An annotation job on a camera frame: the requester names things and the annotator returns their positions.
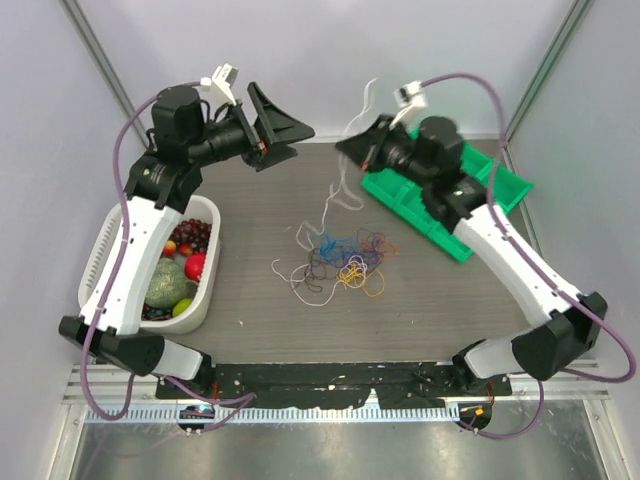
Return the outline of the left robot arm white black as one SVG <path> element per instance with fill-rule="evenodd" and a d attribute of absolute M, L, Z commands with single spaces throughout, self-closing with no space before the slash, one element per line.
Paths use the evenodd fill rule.
<path fill-rule="evenodd" d="M 60 335 L 81 349 L 84 360 L 95 357 L 137 376 L 178 380 L 193 399 L 211 391 L 211 357 L 143 329 L 141 313 L 165 242 L 202 182 L 202 168 L 239 156 L 262 171 L 296 156 L 294 144 L 315 134 L 256 83 L 248 94 L 254 122 L 234 100 L 212 112 L 194 84 L 169 87 L 151 100 L 151 145 L 117 187 L 121 239 L 80 314 L 59 324 Z"/>

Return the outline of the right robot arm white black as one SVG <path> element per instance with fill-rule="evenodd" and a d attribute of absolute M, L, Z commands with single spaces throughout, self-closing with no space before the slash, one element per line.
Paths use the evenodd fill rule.
<path fill-rule="evenodd" d="M 451 380 L 472 395 L 499 374 L 524 372 L 546 381 L 588 352 L 608 305 L 597 292 L 582 293 L 551 269 L 521 236 L 504 211 L 490 206 L 486 188 L 462 167 L 466 142 L 450 119 L 431 116 L 416 137 L 388 115 L 364 132 L 336 143 L 338 152 L 366 173 L 391 170 L 420 189 L 427 213 L 469 246 L 503 283 L 529 323 L 512 337 L 483 339 L 453 358 Z"/>

